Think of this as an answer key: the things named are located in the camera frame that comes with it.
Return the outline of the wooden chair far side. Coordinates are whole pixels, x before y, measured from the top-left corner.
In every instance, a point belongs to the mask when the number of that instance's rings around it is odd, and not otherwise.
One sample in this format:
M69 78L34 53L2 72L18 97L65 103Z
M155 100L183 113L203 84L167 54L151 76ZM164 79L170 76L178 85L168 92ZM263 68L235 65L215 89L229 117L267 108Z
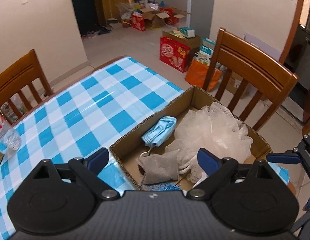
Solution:
M0 74L0 114L9 124L12 125L14 122L1 111L1 107L5 103L11 107L18 120L24 116L24 114L21 113L21 111L18 110L16 105L12 102L11 97L13 95L17 94L20 97L28 112L33 109L32 105L22 92L22 88L28 87L38 104L43 102L33 85L33 81L36 79L40 80L47 96L53 95L52 88L46 79L39 63L39 59L37 58L37 54L33 49Z

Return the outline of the grey fabric sachet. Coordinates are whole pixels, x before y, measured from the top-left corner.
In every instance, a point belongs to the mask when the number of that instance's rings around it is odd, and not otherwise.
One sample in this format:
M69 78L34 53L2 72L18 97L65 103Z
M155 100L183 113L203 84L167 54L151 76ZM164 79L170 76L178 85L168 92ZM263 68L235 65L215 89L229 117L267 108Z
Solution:
M136 159L141 178L141 185L152 185L179 179L177 157L179 150L164 154L151 154Z

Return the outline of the red gift bag far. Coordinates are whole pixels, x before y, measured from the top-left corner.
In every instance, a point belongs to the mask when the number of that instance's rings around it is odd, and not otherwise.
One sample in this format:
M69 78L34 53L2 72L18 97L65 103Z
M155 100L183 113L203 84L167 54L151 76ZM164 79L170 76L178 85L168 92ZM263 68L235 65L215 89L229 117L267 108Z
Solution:
M145 31L145 23L144 23L144 18L142 14L139 13L133 13L131 14L131 26L139 31Z

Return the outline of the wooden chair right side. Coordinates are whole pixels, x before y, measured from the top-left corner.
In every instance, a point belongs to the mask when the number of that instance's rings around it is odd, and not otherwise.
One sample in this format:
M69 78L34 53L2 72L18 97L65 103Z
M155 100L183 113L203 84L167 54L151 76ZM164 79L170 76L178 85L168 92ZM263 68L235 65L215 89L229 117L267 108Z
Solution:
M203 83L203 90L207 90L211 83L217 63L227 67L227 70L215 94L216 100L221 100L232 73L242 77L239 88L227 106L231 112L237 106L248 85L257 89L240 114L240 120L245 121L248 118L262 97L271 102L266 112L253 126L255 131L261 129L275 114L298 81L297 74L290 72L277 60L224 28L218 31L214 52Z

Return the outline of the open cardboard box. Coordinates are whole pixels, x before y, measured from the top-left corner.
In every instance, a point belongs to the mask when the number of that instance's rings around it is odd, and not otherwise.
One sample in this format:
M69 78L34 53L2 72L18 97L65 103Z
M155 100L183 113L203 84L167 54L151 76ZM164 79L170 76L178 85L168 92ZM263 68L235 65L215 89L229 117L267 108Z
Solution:
M139 190L190 190L205 174L197 152L249 164L271 146L203 89L193 86L118 139L110 151Z

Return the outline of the clear plastic water bottle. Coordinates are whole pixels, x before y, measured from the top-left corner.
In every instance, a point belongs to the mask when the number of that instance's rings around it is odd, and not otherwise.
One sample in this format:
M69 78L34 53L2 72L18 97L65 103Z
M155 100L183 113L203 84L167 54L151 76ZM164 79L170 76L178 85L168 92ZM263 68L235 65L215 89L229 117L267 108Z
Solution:
M21 137L0 114L0 142L7 148L17 151L21 146Z

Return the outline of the open brown carton floor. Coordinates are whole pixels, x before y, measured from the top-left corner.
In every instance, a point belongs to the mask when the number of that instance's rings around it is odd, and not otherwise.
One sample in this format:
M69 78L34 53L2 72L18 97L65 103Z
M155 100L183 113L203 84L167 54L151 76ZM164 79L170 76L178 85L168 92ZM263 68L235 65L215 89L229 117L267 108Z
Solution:
M147 28L159 29L165 25L165 20L169 15L164 11L143 8L140 10Z

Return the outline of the orange shopping bag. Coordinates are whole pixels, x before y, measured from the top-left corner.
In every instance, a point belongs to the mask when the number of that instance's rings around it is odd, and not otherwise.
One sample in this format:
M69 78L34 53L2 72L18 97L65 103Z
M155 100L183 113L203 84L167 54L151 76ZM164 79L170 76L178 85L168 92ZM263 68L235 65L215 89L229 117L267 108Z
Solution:
M203 88L206 74L208 72L209 66L203 64L195 59L192 60L192 63L186 73L185 81L192 86L198 86ZM215 69L212 80L208 86L208 91L214 89L216 84L218 83L220 77L222 76L222 71L219 69Z

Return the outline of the blue tassel embroidered sachet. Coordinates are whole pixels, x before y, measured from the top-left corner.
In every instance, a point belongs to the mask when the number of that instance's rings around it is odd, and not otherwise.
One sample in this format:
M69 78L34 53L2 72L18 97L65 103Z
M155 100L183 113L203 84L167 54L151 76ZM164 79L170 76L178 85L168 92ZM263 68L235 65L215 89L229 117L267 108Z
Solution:
M142 185L141 188L146 191L179 191L180 187L175 183L163 182L152 185Z

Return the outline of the white mesh bath pouf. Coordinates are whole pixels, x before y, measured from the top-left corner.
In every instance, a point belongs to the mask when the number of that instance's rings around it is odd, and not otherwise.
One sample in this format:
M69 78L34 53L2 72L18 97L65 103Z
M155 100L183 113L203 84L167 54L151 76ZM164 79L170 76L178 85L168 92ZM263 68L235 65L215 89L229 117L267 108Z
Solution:
M165 152L179 150L179 174L195 184L203 170L197 162L197 152L205 148L218 158L231 157L243 163L251 156L253 139L247 126L221 105L213 102L200 110L188 110L175 129L175 140Z

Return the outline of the red gift box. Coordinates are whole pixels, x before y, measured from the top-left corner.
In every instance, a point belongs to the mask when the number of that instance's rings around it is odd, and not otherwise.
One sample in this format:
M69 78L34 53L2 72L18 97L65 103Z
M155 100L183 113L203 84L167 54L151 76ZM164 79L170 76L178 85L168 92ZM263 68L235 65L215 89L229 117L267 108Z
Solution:
M160 38L160 61L184 73L188 69L190 48L168 37Z

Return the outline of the yellow wooden cabinet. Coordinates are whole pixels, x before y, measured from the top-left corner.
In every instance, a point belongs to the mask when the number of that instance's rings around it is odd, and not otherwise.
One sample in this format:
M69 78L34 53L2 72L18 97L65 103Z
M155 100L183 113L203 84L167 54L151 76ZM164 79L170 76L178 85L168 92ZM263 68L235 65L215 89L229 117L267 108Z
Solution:
M107 25L109 20L121 20L117 7L120 3L128 3L128 0L97 0L97 16L100 25Z

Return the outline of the blue face mask front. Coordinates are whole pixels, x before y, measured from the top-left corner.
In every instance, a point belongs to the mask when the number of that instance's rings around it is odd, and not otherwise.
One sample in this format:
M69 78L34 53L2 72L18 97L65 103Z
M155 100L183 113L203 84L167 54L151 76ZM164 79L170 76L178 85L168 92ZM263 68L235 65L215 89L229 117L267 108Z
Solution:
M164 116L149 129L142 137L145 146L149 150L140 154L140 157L148 156L154 147L161 146L176 129L177 119L172 116Z

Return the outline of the grey refrigerator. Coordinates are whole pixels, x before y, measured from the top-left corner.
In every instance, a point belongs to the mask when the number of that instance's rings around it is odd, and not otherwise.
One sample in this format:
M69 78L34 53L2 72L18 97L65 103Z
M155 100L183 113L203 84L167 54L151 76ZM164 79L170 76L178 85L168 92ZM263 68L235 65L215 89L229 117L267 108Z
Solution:
M195 30L195 34L208 38L212 23L215 0L188 0L186 24Z

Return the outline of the blue checkered tablecloth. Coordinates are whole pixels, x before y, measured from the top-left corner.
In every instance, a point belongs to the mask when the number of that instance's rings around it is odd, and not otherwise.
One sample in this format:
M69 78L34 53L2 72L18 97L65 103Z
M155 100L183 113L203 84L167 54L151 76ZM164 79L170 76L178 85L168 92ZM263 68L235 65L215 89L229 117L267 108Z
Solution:
M39 161L61 164L110 147L182 92L142 63L124 57L56 93L16 124L21 147L7 153L0 165L0 239L15 232L8 201Z

